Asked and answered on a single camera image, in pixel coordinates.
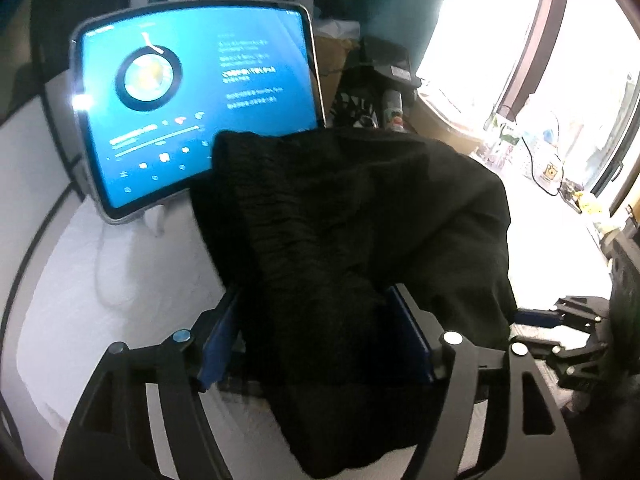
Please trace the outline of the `tablet with blue screen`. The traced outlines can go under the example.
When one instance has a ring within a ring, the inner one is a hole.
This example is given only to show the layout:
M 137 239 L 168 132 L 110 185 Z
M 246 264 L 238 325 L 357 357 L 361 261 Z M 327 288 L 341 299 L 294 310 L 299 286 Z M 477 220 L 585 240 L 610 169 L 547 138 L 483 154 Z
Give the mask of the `tablet with blue screen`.
M 226 130 L 326 123 L 308 11 L 282 0 L 167 1 L 98 16 L 70 40 L 91 195 L 111 224 L 182 193 Z

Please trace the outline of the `black pants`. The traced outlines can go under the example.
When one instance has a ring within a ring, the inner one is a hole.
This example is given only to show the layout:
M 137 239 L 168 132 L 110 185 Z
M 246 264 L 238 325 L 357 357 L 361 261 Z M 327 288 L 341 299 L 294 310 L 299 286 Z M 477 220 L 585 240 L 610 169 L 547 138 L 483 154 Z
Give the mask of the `black pants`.
M 449 145 L 378 129 L 217 134 L 192 206 L 283 437 L 316 479 L 418 443 L 437 394 L 400 307 L 485 348 L 516 302 L 500 178 Z

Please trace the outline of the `white perforated plastic basket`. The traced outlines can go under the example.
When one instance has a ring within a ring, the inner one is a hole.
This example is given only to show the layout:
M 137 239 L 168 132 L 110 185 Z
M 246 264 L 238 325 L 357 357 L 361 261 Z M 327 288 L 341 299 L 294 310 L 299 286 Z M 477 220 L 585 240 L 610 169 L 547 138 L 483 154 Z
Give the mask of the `white perforated plastic basket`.
M 555 191 L 564 177 L 564 165 L 558 149 L 547 141 L 543 133 L 526 133 L 524 140 L 535 180 L 548 191 Z

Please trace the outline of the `spray can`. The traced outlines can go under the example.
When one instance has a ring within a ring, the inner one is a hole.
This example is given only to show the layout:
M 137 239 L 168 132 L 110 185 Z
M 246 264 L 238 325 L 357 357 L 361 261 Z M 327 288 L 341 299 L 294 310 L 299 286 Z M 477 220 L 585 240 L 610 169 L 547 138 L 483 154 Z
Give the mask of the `spray can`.
M 394 89 L 387 89 L 382 97 L 382 111 L 384 127 L 386 130 L 403 132 L 404 107 L 402 106 L 402 95 Z

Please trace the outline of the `green white carton box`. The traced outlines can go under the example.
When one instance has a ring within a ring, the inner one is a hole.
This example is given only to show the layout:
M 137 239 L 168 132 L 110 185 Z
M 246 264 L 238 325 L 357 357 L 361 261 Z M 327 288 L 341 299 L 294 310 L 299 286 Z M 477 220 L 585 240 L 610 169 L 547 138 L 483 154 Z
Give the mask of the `green white carton box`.
M 485 132 L 484 162 L 490 169 L 503 170 L 520 143 L 522 136 L 520 130 L 515 122 L 511 122 L 502 115 L 493 114 L 486 125 Z

